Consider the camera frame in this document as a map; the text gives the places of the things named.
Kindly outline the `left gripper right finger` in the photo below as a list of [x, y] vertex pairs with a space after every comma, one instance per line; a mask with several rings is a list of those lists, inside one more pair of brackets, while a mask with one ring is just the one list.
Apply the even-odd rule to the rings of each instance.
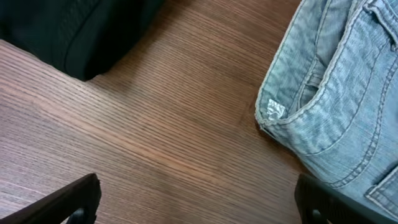
[[302, 224], [397, 224], [307, 174], [299, 175], [294, 196]]

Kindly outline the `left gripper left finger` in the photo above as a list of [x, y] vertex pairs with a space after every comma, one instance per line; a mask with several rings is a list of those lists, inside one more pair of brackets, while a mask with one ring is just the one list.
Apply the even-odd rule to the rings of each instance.
[[94, 224], [101, 199], [100, 181], [87, 174], [35, 203], [1, 219], [1, 224]]

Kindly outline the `light blue denim shorts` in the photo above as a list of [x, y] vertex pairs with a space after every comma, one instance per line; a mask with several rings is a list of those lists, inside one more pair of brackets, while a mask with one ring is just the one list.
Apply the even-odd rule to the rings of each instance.
[[397, 0], [302, 0], [259, 127], [327, 186], [397, 219]]

